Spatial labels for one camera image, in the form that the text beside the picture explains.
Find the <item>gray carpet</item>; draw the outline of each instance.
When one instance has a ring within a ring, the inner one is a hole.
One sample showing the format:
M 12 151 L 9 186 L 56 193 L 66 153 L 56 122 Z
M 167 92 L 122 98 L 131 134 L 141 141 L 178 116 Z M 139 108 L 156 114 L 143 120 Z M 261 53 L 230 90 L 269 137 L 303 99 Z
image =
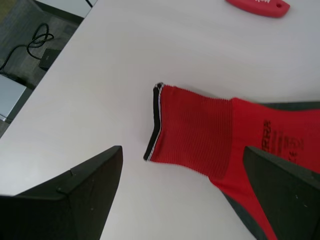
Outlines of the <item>gray carpet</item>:
M 46 48 L 62 50 L 78 28 L 73 23 L 43 12 L 31 0 L 16 0 L 14 7 L 0 23 L 0 65 L 14 46 L 31 41 L 34 31 L 41 23 L 49 25 L 54 40 L 31 50 L 38 57 L 42 57 Z M 34 89 L 46 74 L 38 64 L 39 60 L 29 56 L 26 49 L 21 47 L 14 52 L 3 71 L 23 79 L 27 87 Z M 0 137 L 7 128 L 8 125 L 0 120 Z

